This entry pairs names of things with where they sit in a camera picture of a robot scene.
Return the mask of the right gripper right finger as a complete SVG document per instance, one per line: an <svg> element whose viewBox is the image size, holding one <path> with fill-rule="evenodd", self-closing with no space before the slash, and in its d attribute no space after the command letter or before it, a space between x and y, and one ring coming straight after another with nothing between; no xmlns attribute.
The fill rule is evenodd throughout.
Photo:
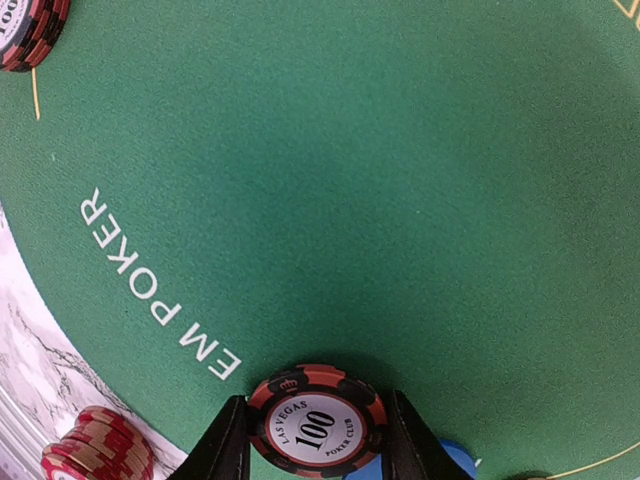
<svg viewBox="0 0 640 480"><path fill-rule="evenodd" d="M469 480L400 390L383 396L388 432L383 448L383 478Z"/></svg>

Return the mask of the red yellow 5 chip stack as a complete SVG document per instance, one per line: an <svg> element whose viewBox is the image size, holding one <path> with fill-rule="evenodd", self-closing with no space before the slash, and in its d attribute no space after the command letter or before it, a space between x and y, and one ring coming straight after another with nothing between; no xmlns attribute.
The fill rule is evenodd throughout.
<svg viewBox="0 0 640 480"><path fill-rule="evenodd" d="M101 406L83 409L61 440L41 456L44 476L60 479L151 479L154 453L125 417Z"/></svg>

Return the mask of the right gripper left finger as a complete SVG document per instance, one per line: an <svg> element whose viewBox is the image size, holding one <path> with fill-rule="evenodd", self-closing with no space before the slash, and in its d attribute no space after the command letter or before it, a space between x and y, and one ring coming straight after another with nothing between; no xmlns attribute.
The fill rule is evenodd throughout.
<svg viewBox="0 0 640 480"><path fill-rule="evenodd" d="M248 407L231 396L184 462L168 480L247 480L250 478Z"/></svg>

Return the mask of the black 100 chips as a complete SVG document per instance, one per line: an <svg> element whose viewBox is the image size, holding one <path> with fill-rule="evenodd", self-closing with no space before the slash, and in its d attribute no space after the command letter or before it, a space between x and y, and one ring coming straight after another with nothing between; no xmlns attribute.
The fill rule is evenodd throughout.
<svg viewBox="0 0 640 480"><path fill-rule="evenodd" d="M29 72L53 49L71 7L70 0L1 1L1 70Z"/></svg>
<svg viewBox="0 0 640 480"><path fill-rule="evenodd" d="M383 449L388 417L367 383L302 364L263 381L248 400L249 438L271 464L312 479L346 476Z"/></svg>

